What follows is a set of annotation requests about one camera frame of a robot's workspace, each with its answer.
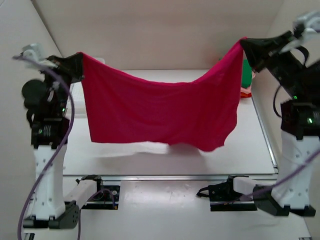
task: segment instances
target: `red cloth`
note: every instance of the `red cloth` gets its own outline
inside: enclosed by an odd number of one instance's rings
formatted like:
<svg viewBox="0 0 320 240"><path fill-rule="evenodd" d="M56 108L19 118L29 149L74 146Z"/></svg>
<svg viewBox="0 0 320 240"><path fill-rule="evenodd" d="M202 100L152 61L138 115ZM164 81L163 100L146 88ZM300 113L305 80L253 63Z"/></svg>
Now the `red cloth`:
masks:
<svg viewBox="0 0 320 240"><path fill-rule="evenodd" d="M236 127L243 49L237 42L193 82L141 79L83 54L91 141L186 143L209 152Z"/></svg>

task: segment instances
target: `purple cable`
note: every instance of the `purple cable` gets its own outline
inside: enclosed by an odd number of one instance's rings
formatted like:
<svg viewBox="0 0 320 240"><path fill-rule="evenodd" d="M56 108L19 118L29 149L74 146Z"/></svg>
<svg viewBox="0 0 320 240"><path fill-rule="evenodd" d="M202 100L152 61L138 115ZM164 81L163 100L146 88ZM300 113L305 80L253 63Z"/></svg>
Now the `purple cable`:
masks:
<svg viewBox="0 0 320 240"><path fill-rule="evenodd" d="M103 192L108 192L111 195L112 206L113 206L113 208L115 208L116 207L115 197L112 194L112 192L107 188L103 188L100 191L97 191L95 194L93 194L91 197L89 197L89 200L93 199L95 196L97 196L98 194L103 193ZM80 240L80 237L81 237L81 210L80 210L80 214L79 215L80 215L80 217L79 217L79 221L78 221L78 237L77 237L77 240Z"/></svg>
<svg viewBox="0 0 320 240"><path fill-rule="evenodd" d="M30 193L28 194L26 201L23 205L20 217L19 217L19 222L18 222L18 228L17 228L17 236L18 236L18 240L23 240L22 239L22 224L23 224L23 220L25 217L25 213L26 210L28 208L28 204L29 201L32 197L32 195L34 194L37 186L39 185L41 179L43 178L45 172L47 171L47 169L49 168L49 166L51 165L51 163L54 161L55 157L58 155L59 151L61 150L61 148L63 147L63 145L65 144L65 142L67 141L67 138L71 132L71 129L73 127L74 124L74 120L75 120L75 102L74 99L72 97L72 95L69 92L69 88L68 85L63 81L63 79L61 78L61 76L59 76L58 74L56 74L53 70L51 70L50 68L43 66L39 63L37 63L36 61L29 59L27 57L24 57L22 55L18 55L18 56L13 56L12 57L14 60L21 60L21 61L25 61L25 62L29 62L32 63L33 65L37 66L39 69L43 70L44 72L46 72L47 74L51 75L51 77L53 77L57 82L59 82L62 86L62 88L64 89L64 91L68 94L69 98L70 98L70 103L71 103L71 118L70 118L70 124L69 124L69 128L66 132L66 134L64 135L60 145L57 147L56 151L54 152L54 154L52 155L52 157L50 158L50 160L48 161L48 163L45 165L45 167L43 168L42 172L40 173L39 177L36 179L33 187L31 188Z"/></svg>
<svg viewBox="0 0 320 240"><path fill-rule="evenodd" d="M247 194L247 195L242 195L242 197L253 197L253 196L258 196L261 194L264 194L266 192L269 192L270 190L272 190L275 187L280 186L281 184L284 184L285 182L289 181L290 179L292 179L295 175L299 174L303 169L305 169L309 164L311 164L311 162L316 158L316 156L320 154L320 149L318 149L315 153L311 154L307 160L305 160L304 164L301 165L300 167L298 167L295 171L293 171L292 173L290 173L288 176L284 177L283 179L281 179L278 183L273 184L271 186L268 186L266 188L260 189L258 191L255 191L253 193ZM222 202L215 202L215 203L211 203L211 205L225 205L225 204L232 204L236 201L238 201L239 199L233 200L233 201L222 201Z"/></svg>

